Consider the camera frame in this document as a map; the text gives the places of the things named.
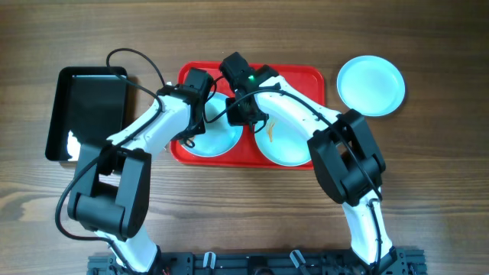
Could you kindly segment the light blue plate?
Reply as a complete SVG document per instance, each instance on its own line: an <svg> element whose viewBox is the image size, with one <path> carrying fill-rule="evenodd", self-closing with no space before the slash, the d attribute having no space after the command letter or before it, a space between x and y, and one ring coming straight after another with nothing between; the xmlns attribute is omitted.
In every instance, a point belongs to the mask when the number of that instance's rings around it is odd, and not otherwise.
<svg viewBox="0 0 489 275"><path fill-rule="evenodd" d="M217 92L205 106L206 117L211 120L225 107L227 95ZM195 146L189 148L183 145L183 149L198 157L217 157L231 150L241 138L242 126L231 126L227 115L224 114L217 121L204 123L206 132L193 138Z"/></svg>
<svg viewBox="0 0 489 275"><path fill-rule="evenodd" d="M372 55L346 62L338 72L336 87L346 106L369 117L395 112L406 96L402 73L390 61Z"/></svg>
<svg viewBox="0 0 489 275"><path fill-rule="evenodd" d="M311 161L306 140L273 116L255 125L254 139L259 151L280 166L298 167Z"/></svg>

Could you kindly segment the green and orange sponge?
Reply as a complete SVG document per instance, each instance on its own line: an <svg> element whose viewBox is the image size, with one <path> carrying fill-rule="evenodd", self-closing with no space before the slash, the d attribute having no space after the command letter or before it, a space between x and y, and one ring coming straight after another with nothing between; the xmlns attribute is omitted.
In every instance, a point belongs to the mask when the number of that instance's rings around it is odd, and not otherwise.
<svg viewBox="0 0 489 275"><path fill-rule="evenodd" d="M191 136L191 137L186 137L186 138L185 138L185 142L186 142L186 143L191 143L191 142L194 142L195 137L196 137L195 135L194 135L194 136Z"/></svg>

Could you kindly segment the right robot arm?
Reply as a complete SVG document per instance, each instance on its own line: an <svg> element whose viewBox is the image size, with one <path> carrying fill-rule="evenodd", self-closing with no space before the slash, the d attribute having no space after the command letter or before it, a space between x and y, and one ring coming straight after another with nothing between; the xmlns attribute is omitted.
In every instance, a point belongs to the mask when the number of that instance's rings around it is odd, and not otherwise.
<svg viewBox="0 0 489 275"><path fill-rule="evenodd" d="M219 71L235 94L226 105L231 124L255 124L272 115L306 139L320 187L343 208L352 251L370 273L384 272L394 261L381 211L386 164L364 116L314 102L272 67L256 70L239 53L226 57Z"/></svg>

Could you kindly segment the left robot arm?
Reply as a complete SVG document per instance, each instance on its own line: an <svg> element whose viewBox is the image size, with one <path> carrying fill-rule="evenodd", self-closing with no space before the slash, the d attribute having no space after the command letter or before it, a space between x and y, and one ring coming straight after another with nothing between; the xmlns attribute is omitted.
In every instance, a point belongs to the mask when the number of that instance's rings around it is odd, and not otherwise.
<svg viewBox="0 0 489 275"><path fill-rule="evenodd" d="M81 147L61 200L72 220L112 249L110 271L164 273L160 248L144 227L151 161L171 141L192 147L192 137L205 133L203 112L213 83L205 70L191 69L184 83L160 89L151 108L126 129Z"/></svg>

